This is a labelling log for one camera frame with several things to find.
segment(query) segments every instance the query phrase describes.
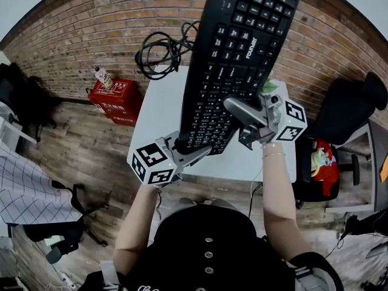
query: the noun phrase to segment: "green object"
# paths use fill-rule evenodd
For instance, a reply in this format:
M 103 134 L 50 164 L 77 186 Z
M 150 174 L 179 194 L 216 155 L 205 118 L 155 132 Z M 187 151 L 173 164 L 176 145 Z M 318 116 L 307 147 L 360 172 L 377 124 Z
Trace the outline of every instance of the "green object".
M 271 82 L 271 80 L 267 80 L 263 85 L 263 89 L 261 90 L 262 94 L 271 94 L 274 90 L 278 88 L 277 85 Z

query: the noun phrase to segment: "black keyboard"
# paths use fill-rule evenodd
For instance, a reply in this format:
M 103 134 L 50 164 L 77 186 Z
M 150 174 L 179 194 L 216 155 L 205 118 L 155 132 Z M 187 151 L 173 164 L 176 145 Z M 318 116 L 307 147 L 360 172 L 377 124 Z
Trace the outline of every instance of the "black keyboard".
M 297 0 L 207 0 L 186 81 L 178 151 L 211 144 L 221 154 L 239 122 L 226 96 L 257 105 L 286 38 Z

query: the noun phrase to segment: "checkered fabric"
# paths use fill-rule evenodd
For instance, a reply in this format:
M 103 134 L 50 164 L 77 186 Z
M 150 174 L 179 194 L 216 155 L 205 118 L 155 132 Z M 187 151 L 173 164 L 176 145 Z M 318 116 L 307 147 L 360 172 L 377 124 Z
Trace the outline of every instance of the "checkered fabric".
M 82 216 L 71 205 L 69 190 L 53 188 L 52 180 L 42 168 L 1 140 L 0 180 L 0 216 L 6 223 L 72 222 Z

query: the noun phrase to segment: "red box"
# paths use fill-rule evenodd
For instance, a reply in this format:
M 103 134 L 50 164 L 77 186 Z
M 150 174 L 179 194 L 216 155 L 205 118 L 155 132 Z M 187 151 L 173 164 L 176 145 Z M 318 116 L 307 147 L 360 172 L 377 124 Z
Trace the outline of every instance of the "red box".
M 89 100 L 116 124 L 135 126 L 143 96 L 132 80 L 112 79 L 113 85 L 106 89 L 96 82 Z
M 136 122 L 133 122 L 133 119 L 130 118 L 122 118 L 120 116 L 114 116 L 110 118 L 113 122 L 119 125 L 128 125 L 128 126 L 135 126 Z

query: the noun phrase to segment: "chair wheel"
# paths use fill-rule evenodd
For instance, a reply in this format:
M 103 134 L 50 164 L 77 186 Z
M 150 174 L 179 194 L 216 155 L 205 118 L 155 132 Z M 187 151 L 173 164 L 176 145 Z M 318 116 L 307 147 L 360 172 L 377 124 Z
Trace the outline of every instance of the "chair wheel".
M 296 209 L 302 209 L 303 202 L 302 201 L 295 201 L 295 207 L 296 207 Z

